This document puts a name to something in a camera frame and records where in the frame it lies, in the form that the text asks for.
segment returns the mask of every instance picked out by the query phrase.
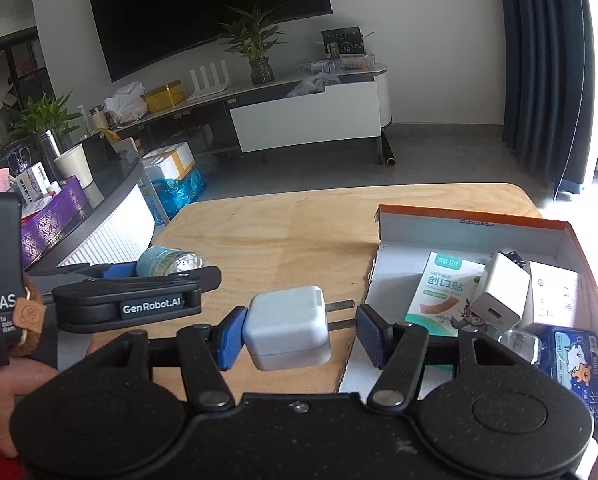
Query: green plant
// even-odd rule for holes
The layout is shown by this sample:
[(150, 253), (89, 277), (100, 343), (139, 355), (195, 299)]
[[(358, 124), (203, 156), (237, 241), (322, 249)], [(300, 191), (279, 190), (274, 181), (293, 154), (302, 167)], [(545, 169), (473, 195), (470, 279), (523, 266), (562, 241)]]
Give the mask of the green plant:
[(252, 12), (228, 7), (239, 14), (239, 19), (228, 23), (220, 23), (226, 30), (229, 40), (222, 45), (230, 45), (224, 52), (234, 52), (255, 61), (266, 57), (266, 52), (274, 45), (286, 43), (279, 41), (278, 36), (285, 34), (279, 31), (278, 25), (270, 23), (272, 10), (262, 12), (259, 4), (255, 4)]
[(69, 122), (81, 117), (81, 114), (67, 112), (69, 92), (65, 97), (48, 99), (47, 95), (37, 102), (28, 97), (26, 107), (18, 120), (13, 121), (10, 129), (12, 141), (34, 137), (39, 132), (52, 130), (60, 139), (73, 132), (79, 126), (70, 126)]

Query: white cabinet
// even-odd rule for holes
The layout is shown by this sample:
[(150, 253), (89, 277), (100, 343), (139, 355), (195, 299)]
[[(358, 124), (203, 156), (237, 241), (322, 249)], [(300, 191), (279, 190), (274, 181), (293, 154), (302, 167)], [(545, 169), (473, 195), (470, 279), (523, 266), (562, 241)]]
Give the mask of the white cabinet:
[(323, 93), (233, 108), (230, 112), (243, 152), (381, 136), (375, 81), (326, 86)]

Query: gray floor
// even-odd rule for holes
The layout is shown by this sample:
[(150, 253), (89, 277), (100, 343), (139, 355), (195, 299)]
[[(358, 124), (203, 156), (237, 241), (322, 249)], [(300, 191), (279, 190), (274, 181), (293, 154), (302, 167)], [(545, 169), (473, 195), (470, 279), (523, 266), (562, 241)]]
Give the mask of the gray floor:
[(396, 165), (375, 164), (372, 139), (268, 150), (217, 164), (201, 200), (309, 189), (444, 182), (511, 182), (540, 206), (550, 186), (519, 168), (489, 124), (395, 124), (386, 132)]

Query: blue gripper pad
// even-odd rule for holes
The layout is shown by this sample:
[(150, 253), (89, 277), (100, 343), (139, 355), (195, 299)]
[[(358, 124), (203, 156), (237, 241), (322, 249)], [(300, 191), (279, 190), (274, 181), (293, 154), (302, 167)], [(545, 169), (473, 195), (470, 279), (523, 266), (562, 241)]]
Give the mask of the blue gripper pad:
[(230, 370), (241, 352), (243, 339), (241, 330), (246, 321), (248, 309), (236, 306), (214, 329), (213, 338), (217, 338), (217, 365), (220, 370)]
[(388, 323), (367, 304), (357, 307), (357, 337), (375, 368), (383, 368), (388, 362)]
[(137, 276), (137, 262), (114, 264), (103, 273), (104, 278), (134, 278)]

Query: potted plant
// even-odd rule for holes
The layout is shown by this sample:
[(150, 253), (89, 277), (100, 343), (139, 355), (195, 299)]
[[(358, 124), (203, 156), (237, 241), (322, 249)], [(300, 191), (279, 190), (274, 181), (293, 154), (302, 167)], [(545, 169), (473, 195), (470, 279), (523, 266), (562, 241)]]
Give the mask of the potted plant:
[(79, 113), (67, 112), (70, 94), (72, 92), (55, 99), (48, 99), (44, 94), (37, 102), (28, 97), (19, 119), (13, 121), (11, 125), (10, 140), (21, 142), (34, 139), (44, 155), (44, 162), (56, 178), (60, 178), (61, 174), (54, 160), (63, 152), (63, 139), (79, 128), (79, 126), (70, 126), (70, 121), (81, 117)]
[(220, 23), (226, 30), (226, 38), (229, 40), (223, 45), (230, 45), (225, 52), (234, 52), (241, 54), (248, 59), (250, 66), (250, 76), (252, 83), (262, 84), (275, 80), (275, 74), (268, 63), (266, 52), (273, 45), (286, 43), (279, 41), (279, 36), (285, 32), (279, 31), (278, 25), (270, 23), (270, 13), (272, 10), (262, 12), (259, 4), (256, 4), (252, 12), (228, 7), (230, 10), (239, 14), (239, 19), (231, 24)]

